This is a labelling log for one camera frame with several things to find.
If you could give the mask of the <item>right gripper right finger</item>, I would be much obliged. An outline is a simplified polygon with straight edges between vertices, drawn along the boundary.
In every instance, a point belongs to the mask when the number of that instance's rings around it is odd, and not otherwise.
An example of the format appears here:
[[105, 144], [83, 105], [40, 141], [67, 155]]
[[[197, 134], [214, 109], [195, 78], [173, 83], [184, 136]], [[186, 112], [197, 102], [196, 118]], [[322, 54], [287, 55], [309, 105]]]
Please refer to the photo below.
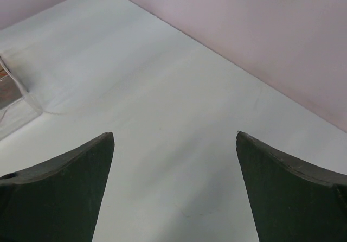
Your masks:
[[346, 175], [244, 132], [236, 152], [260, 241], [346, 241]]

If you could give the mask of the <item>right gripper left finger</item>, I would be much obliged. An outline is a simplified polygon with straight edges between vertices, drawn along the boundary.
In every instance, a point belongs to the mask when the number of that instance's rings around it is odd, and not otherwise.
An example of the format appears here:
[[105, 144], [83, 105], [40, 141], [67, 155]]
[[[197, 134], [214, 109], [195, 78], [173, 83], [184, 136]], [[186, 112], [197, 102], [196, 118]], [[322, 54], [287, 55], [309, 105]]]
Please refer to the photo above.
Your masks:
[[114, 154], [112, 132], [1, 177], [1, 241], [92, 241]]

